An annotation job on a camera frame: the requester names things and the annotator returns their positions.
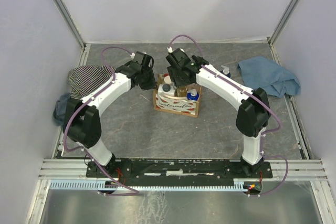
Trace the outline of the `clear amber liquid bottle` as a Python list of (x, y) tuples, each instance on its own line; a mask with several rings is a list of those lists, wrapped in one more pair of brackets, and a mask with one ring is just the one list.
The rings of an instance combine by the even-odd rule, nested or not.
[(188, 87), (179, 87), (175, 90), (175, 96), (178, 98), (185, 98), (187, 96)]

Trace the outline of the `orange pump bottle blue top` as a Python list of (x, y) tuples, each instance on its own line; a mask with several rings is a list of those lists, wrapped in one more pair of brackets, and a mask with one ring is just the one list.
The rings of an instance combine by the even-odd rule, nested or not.
[(223, 74), (223, 75), (225, 75), (226, 77), (228, 77), (228, 78), (230, 78), (231, 77), (231, 73), (230, 73), (230, 69), (229, 69), (229, 67), (227, 67), (227, 66), (224, 66), (224, 65), (221, 65), (221, 70), (220, 70), (220, 72)]

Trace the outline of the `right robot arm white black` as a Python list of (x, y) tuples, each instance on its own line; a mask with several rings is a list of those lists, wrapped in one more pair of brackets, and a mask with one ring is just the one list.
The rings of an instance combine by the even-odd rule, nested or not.
[(167, 71), (178, 88), (198, 84), (215, 92), (237, 111), (236, 127), (243, 135), (241, 163), (247, 171), (254, 173), (261, 166), (260, 140), (270, 118), (269, 102), (262, 88), (253, 90), (245, 87), (215, 69), (203, 57), (191, 58), (183, 49), (167, 48)]

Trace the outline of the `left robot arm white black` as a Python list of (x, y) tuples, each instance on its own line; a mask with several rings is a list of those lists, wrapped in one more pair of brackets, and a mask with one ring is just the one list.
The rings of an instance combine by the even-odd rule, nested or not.
[(142, 90), (156, 88), (153, 57), (139, 51), (132, 56), (132, 60), (117, 67), (94, 92), (79, 100), (68, 100), (63, 126), (65, 151), (71, 151), (66, 143), (69, 138), (99, 165), (107, 166), (113, 162), (114, 154), (101, 140), (101, 115), (119, 96), (136, 86)]

